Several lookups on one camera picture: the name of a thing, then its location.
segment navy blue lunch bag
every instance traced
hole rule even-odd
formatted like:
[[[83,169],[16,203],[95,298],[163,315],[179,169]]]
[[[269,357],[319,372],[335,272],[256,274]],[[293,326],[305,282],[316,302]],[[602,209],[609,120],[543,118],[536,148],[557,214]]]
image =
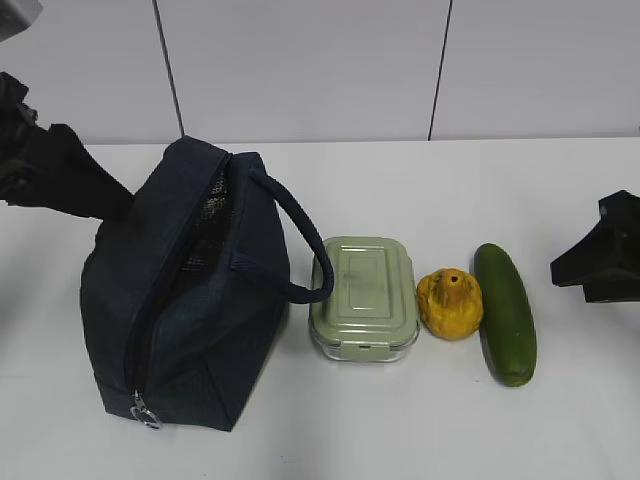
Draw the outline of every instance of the navy blue lunch bag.
[[[276,202],[324,272],[318,290],[289,281]],[[82,273],[85,341],[108,413],[230,431],[256,382],[286,302],[333,290],[322,239],[257,153],[185,137],[105,221]]]

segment cucumber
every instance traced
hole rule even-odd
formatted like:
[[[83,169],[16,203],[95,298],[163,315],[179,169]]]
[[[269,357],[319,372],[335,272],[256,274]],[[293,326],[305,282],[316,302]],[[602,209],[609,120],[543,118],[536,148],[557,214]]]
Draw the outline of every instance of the cucumber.
[[[524,385],[536,368],[537,342],[527,292],[511,258],[487,243],[473,257],[474,275],[482,290],[480,324],[485,357],[494,376],[509,387]]]

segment yellow squash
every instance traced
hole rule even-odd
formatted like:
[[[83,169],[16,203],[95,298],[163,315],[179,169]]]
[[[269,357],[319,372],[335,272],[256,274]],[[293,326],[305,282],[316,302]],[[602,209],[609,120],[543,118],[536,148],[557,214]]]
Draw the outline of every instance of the yellow squash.
[[[445,268],[418,284],[420,316],[434,335],[458,340],[468,337],[482,320],[482,292],[473,275]]]

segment mesh lining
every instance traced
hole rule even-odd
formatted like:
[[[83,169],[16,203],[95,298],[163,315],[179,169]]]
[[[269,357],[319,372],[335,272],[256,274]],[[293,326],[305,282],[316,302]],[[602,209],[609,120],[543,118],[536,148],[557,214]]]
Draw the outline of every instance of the mesh lining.
[[[187,258],[176,277],[171,297],[190,290],[213,273],[218,265],[233,216],[226,170],[211,188],[188,242]]]

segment white table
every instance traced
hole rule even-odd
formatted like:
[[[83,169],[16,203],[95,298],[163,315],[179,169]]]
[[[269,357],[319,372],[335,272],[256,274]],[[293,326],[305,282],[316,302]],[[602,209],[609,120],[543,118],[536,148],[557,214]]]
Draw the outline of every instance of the white table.
[[[588,305],[549,262],[598,219],[597,201],[640,193],[640,140],[235,145],[257,150],[323,236],[402,242],[416,276],[467,269],[502,245],[536,319],[538,368],[519,389],[491,378],[477,334],[424,329],[395,364],[324,359],[307,308],[288,324],[233,433],[154,432],[106,415],[78,310],[94,220],[0,208],[2,479],[640,478],[640,305]],[[91,152],[136,189],[163,146]],[[311,253],[285,220],[292,278]]]

